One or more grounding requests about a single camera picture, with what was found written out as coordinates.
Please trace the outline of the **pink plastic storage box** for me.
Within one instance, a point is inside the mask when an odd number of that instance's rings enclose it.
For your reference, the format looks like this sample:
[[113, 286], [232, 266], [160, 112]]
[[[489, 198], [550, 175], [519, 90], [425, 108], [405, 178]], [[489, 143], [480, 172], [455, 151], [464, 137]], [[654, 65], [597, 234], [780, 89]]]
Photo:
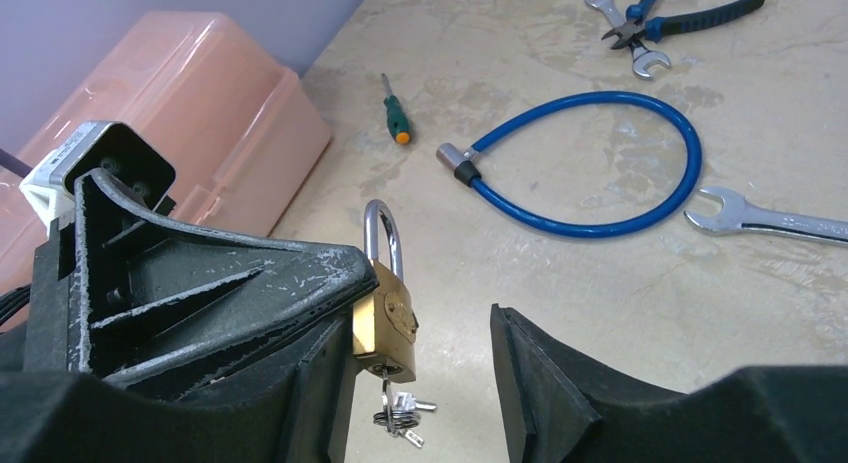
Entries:
[[128, 124], [176, 171], [174, 219], [267, 236], [331, 139], [297, 73], [228, 16], [144, 15], [18, 157], [88, 120]]

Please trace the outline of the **large silver open wrench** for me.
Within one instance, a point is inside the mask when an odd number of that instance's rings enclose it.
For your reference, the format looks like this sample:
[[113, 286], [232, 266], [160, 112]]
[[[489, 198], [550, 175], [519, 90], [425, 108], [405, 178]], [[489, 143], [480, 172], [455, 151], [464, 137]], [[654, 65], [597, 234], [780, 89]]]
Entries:
[[713, 216], [683, 211], [695, 228], [708, 234], [752, 232], [847, 245], [846, 221], [761, 208], [724, 187], [705, 186], [698, 192], [721, 203], [721, 209]]

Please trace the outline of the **green handled screwdriver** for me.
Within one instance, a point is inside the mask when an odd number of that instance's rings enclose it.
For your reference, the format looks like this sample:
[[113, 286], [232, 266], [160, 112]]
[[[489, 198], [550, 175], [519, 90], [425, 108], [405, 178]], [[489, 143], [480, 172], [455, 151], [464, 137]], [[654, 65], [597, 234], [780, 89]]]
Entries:
[[386, 93], [386, 97], [383, 99], [383, 105], [386, 110], [387, 129], [395, 143], [406, 145], [412, 140], [411, 124], [399, 99], [391, 89], [388, 76], [382, 73], [381, 79]]

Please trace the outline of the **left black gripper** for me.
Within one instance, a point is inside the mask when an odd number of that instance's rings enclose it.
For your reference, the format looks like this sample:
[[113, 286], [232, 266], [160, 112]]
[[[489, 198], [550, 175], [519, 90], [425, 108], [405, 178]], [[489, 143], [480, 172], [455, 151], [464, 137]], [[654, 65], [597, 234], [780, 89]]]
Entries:
[[23, 370], [88, 374], [177, 401], [343, 313], [376, 285], [364, 253], [179, 222], [102, 170], [36, 248]]

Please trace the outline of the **brass padlock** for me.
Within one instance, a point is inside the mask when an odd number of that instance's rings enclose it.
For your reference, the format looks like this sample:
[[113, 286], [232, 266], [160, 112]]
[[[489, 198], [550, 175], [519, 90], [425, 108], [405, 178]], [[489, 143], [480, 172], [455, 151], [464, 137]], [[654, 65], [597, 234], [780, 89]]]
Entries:
[[378, 286], [354, 304], [353, 356], [369, 373], [392, 383], [416, 380], [419, 329], [404, 282], [400, 233], [389, 207], [374, 199], [364, 210], [364, 253]]

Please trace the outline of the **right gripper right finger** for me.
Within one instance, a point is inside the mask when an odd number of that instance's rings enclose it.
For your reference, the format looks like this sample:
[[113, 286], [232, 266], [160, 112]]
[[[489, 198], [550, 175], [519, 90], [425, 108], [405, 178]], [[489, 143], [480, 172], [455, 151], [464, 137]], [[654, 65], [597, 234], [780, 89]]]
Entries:
[[513, 462], [843, 462], [847, 370], [748, 366], [690, 394], [636, 379], [512, 308], [490, 312]]

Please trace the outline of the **key with ring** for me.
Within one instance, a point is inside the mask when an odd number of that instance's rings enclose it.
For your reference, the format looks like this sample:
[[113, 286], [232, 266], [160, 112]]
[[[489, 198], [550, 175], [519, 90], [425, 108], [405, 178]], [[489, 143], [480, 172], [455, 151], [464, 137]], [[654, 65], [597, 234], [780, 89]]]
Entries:
[[390, 436], [402, 438], [415, 448], [422, 449], [425, 440], [414, 429], [421, 423], [421, 413], [436, 413], [438, 405], [420, 400], [411, 392], [400, 391], [395, 394], [386, 369], [383, 369], [381, 379], [382, 410], [373, 414], [372, 422]]

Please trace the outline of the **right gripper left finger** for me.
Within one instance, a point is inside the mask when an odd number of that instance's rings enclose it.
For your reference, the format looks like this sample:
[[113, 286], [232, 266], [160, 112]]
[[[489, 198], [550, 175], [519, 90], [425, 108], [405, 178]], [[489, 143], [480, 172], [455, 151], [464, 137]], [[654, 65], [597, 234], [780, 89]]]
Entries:
[[358, 368], [351, 326], [291, 345], [177, 402], [73, 373], [1, 376], [5, 462], [340, 462]]

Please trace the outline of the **blue handled pliers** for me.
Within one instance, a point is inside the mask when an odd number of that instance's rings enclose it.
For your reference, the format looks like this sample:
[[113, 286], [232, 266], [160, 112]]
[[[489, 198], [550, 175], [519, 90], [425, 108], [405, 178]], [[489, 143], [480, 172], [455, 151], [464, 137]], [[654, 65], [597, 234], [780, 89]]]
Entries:
[[617, 40], [611, 46], [614, 50], [642, 38], [658, 43], [664, 37], [707, 30], [730, 23], [759, 10], [766, 0], [736, 0], [708, 10], [648, 19], [649, 12], [657, 1], [639, 0], [638, 3], [630, 5], [625, 13], [625, 22], [614, 25], [601, 39], [616, 36]]

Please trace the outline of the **blue cable lock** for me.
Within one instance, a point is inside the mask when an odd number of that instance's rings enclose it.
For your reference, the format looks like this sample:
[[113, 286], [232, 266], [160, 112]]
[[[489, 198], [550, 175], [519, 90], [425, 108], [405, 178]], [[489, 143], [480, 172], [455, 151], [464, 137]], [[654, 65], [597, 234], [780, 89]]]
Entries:
[[556, 98], [437, 159], [503, 216], [554, 237], [644, 231], [680, 210], [700, 180], [695, 125], [672, 105], [622, 90]]

